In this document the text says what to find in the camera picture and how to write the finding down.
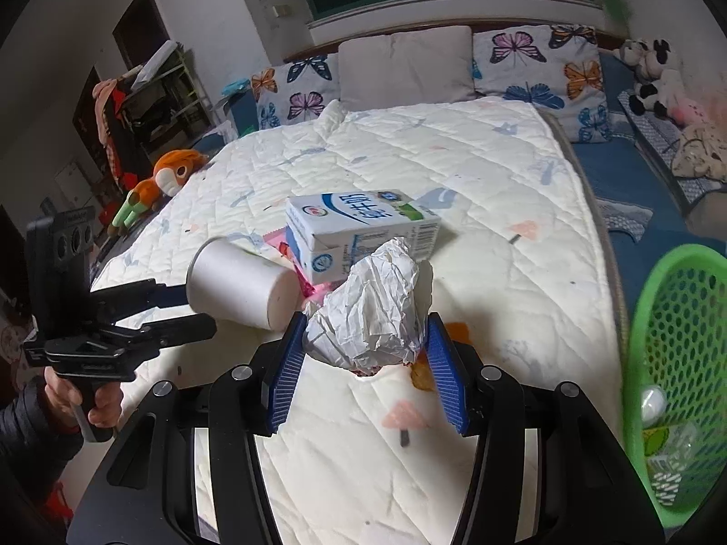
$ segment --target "green basket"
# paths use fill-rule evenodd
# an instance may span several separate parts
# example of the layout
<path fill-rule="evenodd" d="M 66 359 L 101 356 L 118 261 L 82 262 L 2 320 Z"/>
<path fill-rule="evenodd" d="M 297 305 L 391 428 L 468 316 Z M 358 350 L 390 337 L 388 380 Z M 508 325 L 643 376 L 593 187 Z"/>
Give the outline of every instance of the green basket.
<path fill-rule="evenodd" d="M 658 426 L 690 421 L 699 429 L 686 471 L 662 475 L 653 487 L 641 424 L 647 385 L 667 396 Z M 657 263 L 644 285 L 624 369 L 626 452 L 666 528 L 692 516 L 725 466 L 726 391 L 727 258 L 703 245 L 682 245 Z"/>

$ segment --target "doorway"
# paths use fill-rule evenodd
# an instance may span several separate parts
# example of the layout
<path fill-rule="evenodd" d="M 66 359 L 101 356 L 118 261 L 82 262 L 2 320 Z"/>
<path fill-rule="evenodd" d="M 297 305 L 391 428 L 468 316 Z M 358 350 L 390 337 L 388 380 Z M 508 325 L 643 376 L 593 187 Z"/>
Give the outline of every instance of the doorway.
<path fill-rule="evenodd" d="M 0 205 L 0 289 L 16 314 L 30 316 L 30 287 L 25 265 L 25 238 Z"/>
<path fill-rule="evenodd" d="M 81 91 L 78 103 L 75 105 L 74 111 L 74 128 L 79 134 L 84 147 L 96 164 L 99 172 L 101 172 L 101 180 L 91 185 L 94 196 L 106 206 L 112 200 L 120 200 L 119 191 L 111 176 L 111 170 L 108 166 L 108 158 L 106 150 L 98 140 L 98 127 L 96 125 L 95 100 L 93 98 L 93 88 L 101 80 L 95 67 L 91 68 L 84 89 Z"/>
<path fill-rule="evenodd" d="M 114 39 L 126 68 L 144 64 L 166 41 L 161 14 L 154 0 L 133 0 L 114 29 Z"/>

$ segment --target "paper cup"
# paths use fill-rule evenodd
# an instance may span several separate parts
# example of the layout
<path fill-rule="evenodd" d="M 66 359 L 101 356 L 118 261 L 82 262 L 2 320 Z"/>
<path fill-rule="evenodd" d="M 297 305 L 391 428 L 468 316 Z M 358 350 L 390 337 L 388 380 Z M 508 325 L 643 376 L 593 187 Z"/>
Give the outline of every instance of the paper cup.
<path fill-rule="evenodd" d="M 283 331 L 300 305 L 300 285 L 294 270 L 211 238 L 187 270 L 187 299 L 217 320 Z"/>

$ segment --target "orange stuffed toy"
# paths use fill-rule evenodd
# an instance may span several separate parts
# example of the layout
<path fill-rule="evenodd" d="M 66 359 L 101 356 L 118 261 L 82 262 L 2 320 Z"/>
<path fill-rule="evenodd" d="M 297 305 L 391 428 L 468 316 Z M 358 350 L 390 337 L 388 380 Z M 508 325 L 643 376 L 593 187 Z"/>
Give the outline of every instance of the orange stuffed toy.
<path fill-rule="evenodd" d="M 108 226 L 110 236 L 125 235 L 126 231 L 146 211 L 155 210 L 162 193 L 173 197 L 179 193 L 194 172 L 208 161 L 193 149 L 167 152 L 154 165 L 154 176 L 137 184 Z"/>

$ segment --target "plush toy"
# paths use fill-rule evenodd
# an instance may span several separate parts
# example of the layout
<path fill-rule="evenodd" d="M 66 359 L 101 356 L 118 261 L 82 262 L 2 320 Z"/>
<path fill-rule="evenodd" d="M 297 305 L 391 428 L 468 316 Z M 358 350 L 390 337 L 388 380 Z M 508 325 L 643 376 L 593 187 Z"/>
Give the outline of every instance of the plush toy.
<path fill-rule="evenodd" d="M 706 125 L 711 122 L 706 108 L 691 98 L 682 97 L 677 101 L 677 106 L 669 109 L 669 116 L 680 127 Z"/>
<path fill-rule="evenodd" d="M 613 49 L 613 55 L 632 69 L 638 67 L 646 55 L 648 45 L 643 40 L 626 39 L 620 49 Z"/>
<path fill-rule="evenodd" d="M 207 163 L 207 156 L 193 149 L 167 152 L 154 165 L 154 176 L 137 184 L 115 215 L 108 234 L 125 235 L 126 231 L 150 209 L 155 211 L 162 193 L 173 197 L 189 177 Z"/>
<path fill-rule="evenodd" d="M 664 69 L 660 79 L 636 86 L 636 94 L 629 98 L 629 107 L 638 117 L 652 110 L 657 117 L 665 119 L 680 107 L 684 99 L 681 73 L 677 69 Z"/>
<path fill-rule="evenodd" d="M 675 69 L 679 71 L 679 56 L 672 50 L 669 41 L 656 39 L 646 44 L 646 51 L 636 68 L 636 77 L 642 84 L 662 79 L 664 71 Z"/>

